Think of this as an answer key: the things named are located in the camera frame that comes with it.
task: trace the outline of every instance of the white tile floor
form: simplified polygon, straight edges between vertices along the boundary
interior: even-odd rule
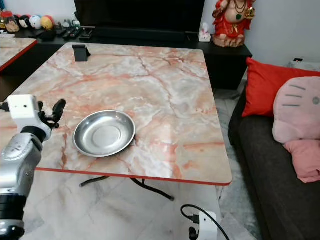
[[[81,182],[95,176],[37,171],[25,208],[26,234],[22,239],[187,240],[188,229],[194,224],[181,215],[180,207],[194,204],[216,212],[219,222],[225,216],[222,223],[233,236],[231,239],[254,239],[249,231],[261,240],[241,169],[227,137],[228,123],[237,103],[237,100],[230,99],[235,97],[234,92],[231,95],[220,98],[217,93],[216,96],[233,174],[230,186],[216,188],[156,180],[145,182],[174,195],[175,201],[171,202],[135,185],[128,178],[110,177],[80,188]]]

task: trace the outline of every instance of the metal table leg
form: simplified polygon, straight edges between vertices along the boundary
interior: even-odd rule
[[[80,188],[84,187],[87,184],[91,184],[91,183],[94,183],[94,182],[102,181],[102,180],[105,180],[105,179],[108,179],[108,178],[110,178],[110,177],[109,176],[101,176],[101,177],[96,177],[96,178],[93,178],[93,179],[89,179],[87,181],[84,181],[83,183],[80,183]]]
[[[168,194],[166,194],[165,192],[159,190],[159,189],[156,189],[156,188],[153,188],[151,186],[147,186],[145,185],[145,179],[142,179],[142,182],[139,182],[137,179],[135,178],[130,178],[135,184],[137,184],[138,186],[144,188],[144,189],[147,189],[151,192],[154,192],[154,193],[157,193],[157,194],[160,194],[162,196],[164,196],[165,198],[169,199],[170,201],[174,201],[175,200],[175,197],[174,196],[170,196]]]

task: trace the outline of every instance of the metal bowl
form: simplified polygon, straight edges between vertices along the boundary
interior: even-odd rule
[[[135,134],[135,123],[124,112],[98,111],[78,124],[73,134],[73,143],[84,155],[107,157],[125,149]]]

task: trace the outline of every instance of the pink pillow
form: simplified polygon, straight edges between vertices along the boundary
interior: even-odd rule
[[[320,77],[297,77],[278,91],[273,104],[273,137],[279,143],[320,139]]]
[[[293,166],[298,179],[305,184],[320,181],[319,140],[290,141],[284,147],[292,154]]]

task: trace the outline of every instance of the marble tabletop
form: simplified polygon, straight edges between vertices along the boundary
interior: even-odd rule
[[[37,44],[32,38],[0,37],[0,72]]]
[[[43,146],[38,170],[229,185],[231,168],[204,54],[196,49],[90,44],[75,62],[66,43],[13,94],[32,94],[43,109],[65,99],[60,128]],[[114,156],[88,157],[73,144],[86,116],[102,110],[130,115],[136,135]],[[17,132],[0,112],[0,149]]]

